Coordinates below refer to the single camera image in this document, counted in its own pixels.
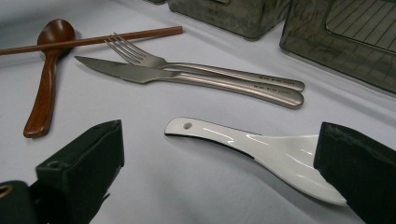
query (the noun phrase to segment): spoon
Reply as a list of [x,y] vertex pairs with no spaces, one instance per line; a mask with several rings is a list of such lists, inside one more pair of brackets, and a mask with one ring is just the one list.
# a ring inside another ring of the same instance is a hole
[[347,200],[313,166],[318,135],[269,137],[198,119],[175,118],[165,135],[196,137],[241,152],[299,191],[327,203]]
[[[41,31],[37,39],[37,45],[45,45],[56,42],[74,40],[75,30],[72,25],[64,20],[50,21]],[[27,138],[36,138],[48,133],[55,104],[55,66],[60,57],[68,49],[45,49],[43,50],[46,60],[41,74],[35,105],[23,130]]]

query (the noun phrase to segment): metal fork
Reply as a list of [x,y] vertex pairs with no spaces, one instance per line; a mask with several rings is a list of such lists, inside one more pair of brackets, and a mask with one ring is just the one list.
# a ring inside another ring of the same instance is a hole
[[106,41],[106,43],[109,47],[114,49],[114,51],[116,51],[123,59],[134,65],[158,69],[173,68],[183,71],[193,71],[201,74],[217,74],[227,77],[244,79],[248,81],[287,87],[296,91],[303,91],[305,87],[305,84],[303,82],[288,78],[270,77],[267,75],[236,71],[232,69],[213,67],[196,63],[169,63],[164,58],[157,57],[138,48],[137,46],[133,45],[131,42],[125,40],[117,34],[111,35],[109,41]]

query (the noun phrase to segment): cutlery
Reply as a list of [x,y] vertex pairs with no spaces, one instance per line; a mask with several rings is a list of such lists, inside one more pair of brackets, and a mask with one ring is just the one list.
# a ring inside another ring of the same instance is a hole
[[[37,45],[74,40],[75,30],[64,20],[50,21],[38,36]],[[48,133],[55,104],[56,78],[55,66],[67,49],[43,50],[46,60],[41,73],[40,85],[32,112],[23,130],[27,138],[36,138]]]
[[318,135],[263,136],[188,118],[172,119],[165,135],[195,137],[230,147],[299,191],[327,203],[346,205],[346,199],[313,167]]
[[270,77],[261,74],[236,71],[232,69],[196,64],[196,63],[169,63],[164,58],[157,57],[138,48],[137,46],[135,46],[131,42],[126,41],[124,38],[122,38],[117,34],[112,35],[109,38],[109,41],[106,41],[106,43],[112,49],[114,49],[123,59],[134,65],[140,65],[140,66],[146,66],[146,67],[152,67],[158,69],[173,68],[187,72],[192,71],[195,73],[206,73],[206,74],[214,73],[227,77],[236,77],[248,81],[283,86],[294,89],[296,91],[303,91],[305,87],[305,84],[301,81],[282,78],[282,77]]
[[135,66],[129,63],[117,63],[79,56],[76,56],[76,59],[91,69],[140,84],[157,80],[206,86],[256,97],[290,109],[297,109],[301,107],[304,102],[304,97],[300,92],[276,85],[245,81],[230,77],[212,77],[193,73],[165,71]]
[[[132,32],[127,34],[122,34],[120,36],[122,36],[125,39],[138,39],[138,38],[159,37],[159,36],[180,35],[180,34],[183,34],[183,27],[175,26],[175,27],[168,27],[168,28],[155,29],[155,30]],[[33,52],[33,51],[46,50],[46,49],[70,49],[78,46],[103,44],[105,43],[105,40],[109,38],[110,38],[109,35],[105,35],[105,36],[97,36],[86,39],[68,40],[59,43],[56,42],[56,43],[48,43],[48,44],[29,46],[29,47],[21,47],[15,49],[0,49],[0,55]]]

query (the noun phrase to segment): chopstick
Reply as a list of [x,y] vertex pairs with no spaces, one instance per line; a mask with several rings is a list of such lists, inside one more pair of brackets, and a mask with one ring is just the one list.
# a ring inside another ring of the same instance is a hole
[[[138,39],[138,38],[148,38],[148,37],[160,37],[160,36],[167,36],[167,35],[180,35],[182,33],[183,33],[183,27],[175,26],[175,27],[168,27],[168,28],[162,28],[162,29],[127,33],[127,34],[122,34],[120,36],[122,36],[124,39]],[[0,49],[0,55],[41,51],[41,50],[45,50],[45,49],[70,49],[70,48],[78,47],[78,46],[102,44],[102,43],[105,43],[105,40],[107,40],[108,38],[109,38],[109,35],[105,35],[105,36],[98,36],[98,37],[92,37],[92,38],[86,38],[86,39],[64,41],[64,42],[60,42],[60,43],[21,47],[21,48],[15,48],[15,49]]]

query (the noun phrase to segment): white tabletop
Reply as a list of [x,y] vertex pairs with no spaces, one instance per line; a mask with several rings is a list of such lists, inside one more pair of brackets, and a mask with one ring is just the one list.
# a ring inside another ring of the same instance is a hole
[[51,20],[78,38],[183,26],[184,34],[134,43],[168,62],[202,63],[298,79],[298,110],[192,85],[139,85],[97,73],[74,56],[124,62],[106,44],[78,47],[57,67],[52,125],[44,137],[22,130],[35,101],[44,56],[0,57],[0,182],[36,181],[35,167],[92,126],[122,120],[125,166],[92,223],[362,223],[348,207],[322,203],[257,162],[212,143],[166,137],[175,117],[264,135],[318,133],[322,121],[347,126],[396,148],[396,99],[281,51],[283,23],[255,42],[141,0],[3,1],[0,49],[34,45]]

